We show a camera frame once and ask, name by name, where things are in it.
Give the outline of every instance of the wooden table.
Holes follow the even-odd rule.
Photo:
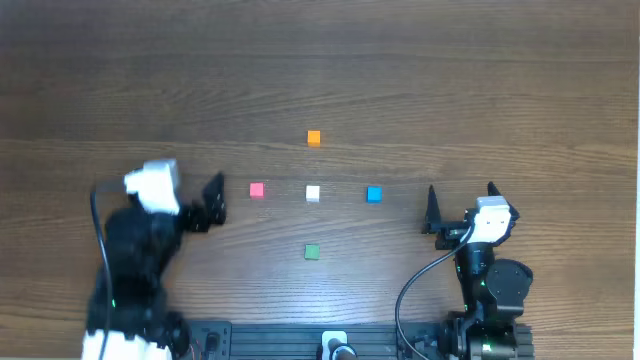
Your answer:
[[[89,189],[175,157],[185,199],[228,176],[228,224],[167,275],[190,318],[390,322],[440,255],[428,185],[459,219],[493,180],[522,213],[498,254],[535,272],[538,358],[629,358],[637,36],[631,0],[2,2],[0,356],[79,356]],[[446,263],[402,313],[461,306]]]

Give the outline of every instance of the brown wooden surface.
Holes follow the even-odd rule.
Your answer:
[[[457,219],[494,180],[522,213],[498,253],[535,272],[538,358],[630,358],[637,37],[631,0],[3,1],[0,356],[79,356],[89,188],[170,156],[185,198],[228,175],[228,224],[167,277],[188,317],[390,322],[439,255],[427,186]],[[461,306],[447,263],[402,313]]]

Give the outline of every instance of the cube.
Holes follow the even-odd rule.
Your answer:
[[[264,199],[264,183],[249,184],[249,197],[252,199]]]
[[[307,143],[311,147],[320,146],[320,131],[318,130],[309,130],[307,134]]]
[[[307,201],[308,202],[320,201],[320,186],[307,185]]]
[[[305,245],[304,246],[304,259],[305,260],[319,260],[320,259],[320,245]]]
[[[367,202],[370,204],[382,202],[382,188],[379,186],[369,186],[367,188]]]

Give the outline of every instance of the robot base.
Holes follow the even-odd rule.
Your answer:
[[[393,325],[232,325],[227,321],[189,321],[195,358],[203,360],[317,360],[322,333],[342,330],[363,360],[418,359],[398,347]],[[408,339],[431,360],[444,360],[435,351],[440,324],[405,323]],[[533,336],[526,326],[517,328],[518,360],[535,360]],[[191,353],[183,359],[190,359]]]

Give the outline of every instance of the cable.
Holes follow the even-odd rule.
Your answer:
[[[113,283],[111,281],[111,269],[109,268],[109,261],[107,260],[107,250],[104,245],[104,236],[102,235],[102,227],[100,226],[100,216],[98,216],[98,207],[96,205],[96,189],[91,191],[90,203],[91,203],[91,216],[93,217],[93,226],[96,228],[96,237],[98,238],[98,245],[100,245],[100,253],[102,254],[102,261],[104,262],[104,276],[107,281],[107,314],[104,322],[104,337],[102,338],[102,347],[100,348],[100,356],[98,360],[102,360],[104,357],[104,351],[107,348],[107,338],[109,337],[109,329],[111,328],[111,311],[113,303]]]
[[[400,305],[402,304],[402,299],[404,298],[404,294],[406,294],[407,290],[409,290],[411,285],[413,285],[413,283],[416,282],[416,280],[418,280],[420,276],[424,275],[424,273],[426,273],[427,271],[433,269],[443,261],[452,257],[458,251],[460,251],[460,249],[462,249],[465,245],[467,245],[467,242],[469,241],[469,239],[471,238],[471,235],[473,234],[474,227],[475,227],[475,224],[472,222],[469,230],[464,234],[464,237],[460,239],[460,243],[458,244],[458,246],[456,246],[453,250],[451,250],[446,255],[441,256],[436,260],[432,261],[429,265],[423,267],[422,269],[420,269],[420,271],[418,271],[415,275],[413,275],[413,277],[411,277],[411,279],[409,279],[409,281],[407,281],[407,283],[404,284],[404,287],[400,291],[400,294],[398,295],[398,299],[396,300],[396,312],[395,312],[396,329],[398,330],[398,333],[400,334],[402,341],[404,341],[404,343],[407,344],[407,346],[409,347],[409,349],[411,349],[411,351],[413,351],[416,355],[422,358],[422,360],[429,360],[429,358],[424,356],[420,352],[418,352],[418,350],[416,350],[416,348],[413,347],[411,343],[409,343],[409,340],[407,340],[407,337],[404,335],[404,331],[402,331],[402,326],[400,325]]]

